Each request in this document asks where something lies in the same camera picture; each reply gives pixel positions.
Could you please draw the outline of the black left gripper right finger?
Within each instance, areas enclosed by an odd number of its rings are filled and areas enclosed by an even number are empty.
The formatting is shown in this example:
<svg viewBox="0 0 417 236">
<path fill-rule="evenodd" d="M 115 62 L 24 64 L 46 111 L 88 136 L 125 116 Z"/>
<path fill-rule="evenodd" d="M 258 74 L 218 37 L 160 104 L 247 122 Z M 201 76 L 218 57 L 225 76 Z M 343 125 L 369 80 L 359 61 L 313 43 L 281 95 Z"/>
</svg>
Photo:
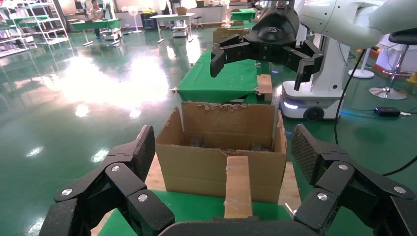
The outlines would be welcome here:
<svg viewBox="0 0 417 236">
<path fill-rule="evenodd" d="M 323 236 L 344 207 L 376 236 L 416 235 L 416 195 L 408 187 L 360 165 L 339 145 L 316 139 L 302 124 L 294 129 L 291 153 L 313 186 L 296 222 Z"/>
</svg>

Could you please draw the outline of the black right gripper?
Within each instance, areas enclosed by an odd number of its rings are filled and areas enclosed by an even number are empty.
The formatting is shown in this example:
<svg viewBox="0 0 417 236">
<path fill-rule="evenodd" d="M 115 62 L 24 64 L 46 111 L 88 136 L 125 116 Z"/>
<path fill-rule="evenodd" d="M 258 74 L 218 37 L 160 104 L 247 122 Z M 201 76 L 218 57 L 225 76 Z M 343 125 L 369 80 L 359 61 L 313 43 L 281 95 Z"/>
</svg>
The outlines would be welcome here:
<svg viewBox="0 0 417 236">
<path fill-rule="evenodd" d="M 296 46 L 299 18 L 291 7 L 269 9 L 244 36 L 228 36 L 213 43 L 210 76 L 215 78 L 225 64 L 245 59 L 284 62 L 297 73 L 294 90 L 310 81 L 311 75 L 320 71 L 324 54 L 311 41 Z"/>
</svg>

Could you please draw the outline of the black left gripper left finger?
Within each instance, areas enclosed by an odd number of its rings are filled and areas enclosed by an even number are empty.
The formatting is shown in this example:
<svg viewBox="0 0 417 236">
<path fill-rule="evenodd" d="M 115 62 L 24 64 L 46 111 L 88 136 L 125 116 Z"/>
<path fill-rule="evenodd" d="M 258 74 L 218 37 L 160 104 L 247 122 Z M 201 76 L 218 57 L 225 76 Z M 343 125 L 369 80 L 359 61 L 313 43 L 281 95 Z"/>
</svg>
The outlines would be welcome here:
<svg viewBox="0 0 417 236">
<path fill-rule="evenodd" d="M 159 235 L 175 216 L 146 186 L 154 155 L 153 127 L 144 126 L 134 141 L 113 147 L 99 167 L 55 194 L 40 235 L 89 236 L 113 209 L 137 235 Z"/>
</svg>

